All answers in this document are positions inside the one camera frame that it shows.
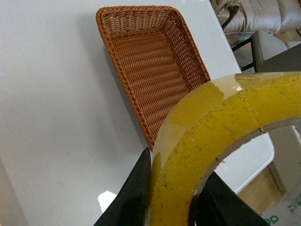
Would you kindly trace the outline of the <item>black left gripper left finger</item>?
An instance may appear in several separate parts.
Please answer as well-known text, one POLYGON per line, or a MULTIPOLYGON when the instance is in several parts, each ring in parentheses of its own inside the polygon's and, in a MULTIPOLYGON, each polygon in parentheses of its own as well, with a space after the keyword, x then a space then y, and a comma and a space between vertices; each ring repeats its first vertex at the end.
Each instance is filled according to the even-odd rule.
POLYGON ((151 183, 151 152, 145 148, 116 198, 95 226, 143 226, 151 183))

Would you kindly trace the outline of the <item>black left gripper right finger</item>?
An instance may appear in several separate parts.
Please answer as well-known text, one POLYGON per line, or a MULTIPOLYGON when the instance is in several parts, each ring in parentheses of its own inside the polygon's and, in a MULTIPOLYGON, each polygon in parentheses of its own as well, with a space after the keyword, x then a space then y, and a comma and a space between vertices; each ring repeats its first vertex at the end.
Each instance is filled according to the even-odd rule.
POLYGON ((203 187, 195 217, 197 226, 267 226, 268 223, 242 201, 213 172, 203 187))

